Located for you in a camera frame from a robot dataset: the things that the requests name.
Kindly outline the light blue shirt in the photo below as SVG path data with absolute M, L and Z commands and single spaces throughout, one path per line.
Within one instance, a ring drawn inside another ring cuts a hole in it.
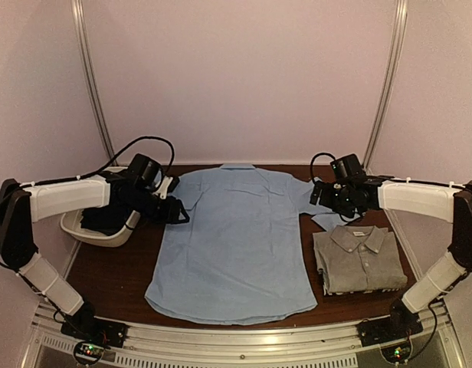
M 181 176 L 189 215 L 165 228 L 145 298 L 157 312 L 200 324 L 249 325 L 312 310 L 300 216 L 326 230 L 337 214 L 310 203 L 313 184 L 250 164 Z

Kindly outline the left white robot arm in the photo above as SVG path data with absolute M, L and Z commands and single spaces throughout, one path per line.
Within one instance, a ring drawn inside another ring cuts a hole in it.
M 127 167 L 107 166 L 96 173 L 44 182 L 7 179 L 0 189 L 0 257 L 13 271 L 60 312 L 73 316 L 72 329 L 84 340 L 101 332 L 98 319 L 83 309 L 86 301 L 40 252 L 34 230 L 40 222 L 82 211 L 112 209 L 122 204 L 131 213 L 124 225 L 139 217 L 170 225 L 185 224 L 189 215 L 173 196 L 177 177 L 158 163 L 137 154 Z

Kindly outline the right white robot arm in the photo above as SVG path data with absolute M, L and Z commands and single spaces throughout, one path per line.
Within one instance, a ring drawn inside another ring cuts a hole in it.
M 392 306 L 384 321 L 388 337 L 397 339 L 413 325 L 413 316 L 446 295 L 472 273 L 472 180 L 467 183 L 401 179 L 366 172 L 357 155 L 329 158 L 332 178 L 312 173 L 312 204 L 346 219 L 382 210 L 392 220 L 409 260 L 416 261 L 419 279 Z

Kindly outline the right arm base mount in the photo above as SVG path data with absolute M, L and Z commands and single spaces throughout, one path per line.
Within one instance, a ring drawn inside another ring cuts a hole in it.
M 412 313 L 402 301 L 396 300 L 389 312 L 388 317 L 363 320 L 356 326 L 364 347 L 400 340 L 423 331 L 418 313 Z

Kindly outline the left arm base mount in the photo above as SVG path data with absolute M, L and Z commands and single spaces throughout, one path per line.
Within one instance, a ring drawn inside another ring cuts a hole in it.
M 102 347 L 122 348 L 126 338 L 127 325 L 96 317 L 94 307 L 84 304 L 74 315 L 65 314 L 61 333 L 79 340 L 95 343 Z

